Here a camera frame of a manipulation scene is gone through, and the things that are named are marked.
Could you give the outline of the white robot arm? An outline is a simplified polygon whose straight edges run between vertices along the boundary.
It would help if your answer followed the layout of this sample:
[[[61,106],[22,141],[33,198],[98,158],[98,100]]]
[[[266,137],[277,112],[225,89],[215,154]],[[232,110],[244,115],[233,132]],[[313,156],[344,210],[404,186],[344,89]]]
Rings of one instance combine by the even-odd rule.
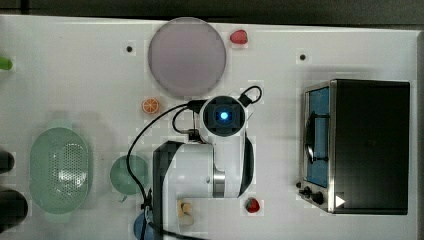
[[[167,141],[153,153],[152,227],[160,240],[177,240],[177,203],[191,198],[238,198],[254,178],[253,145],[246,133],[253,101],[217,96],[185,107],[200,117],[187,143]]]

